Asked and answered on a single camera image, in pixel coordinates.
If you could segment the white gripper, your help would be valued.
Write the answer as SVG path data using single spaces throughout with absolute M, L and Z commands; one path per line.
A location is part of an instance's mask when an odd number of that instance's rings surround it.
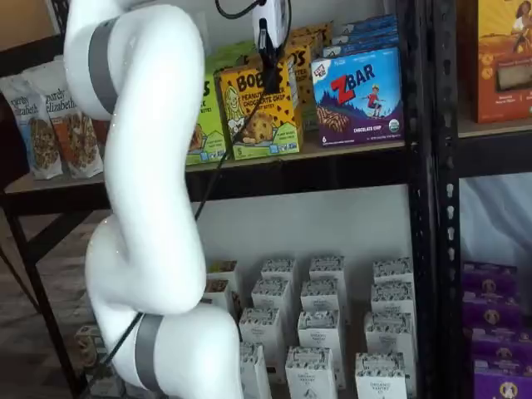
M 279 92 L 278 62 L 283 59 L 288 34 L 288 1 L 260 1 L 252 11 L 254 41 L 263 63 L 264 89 Z

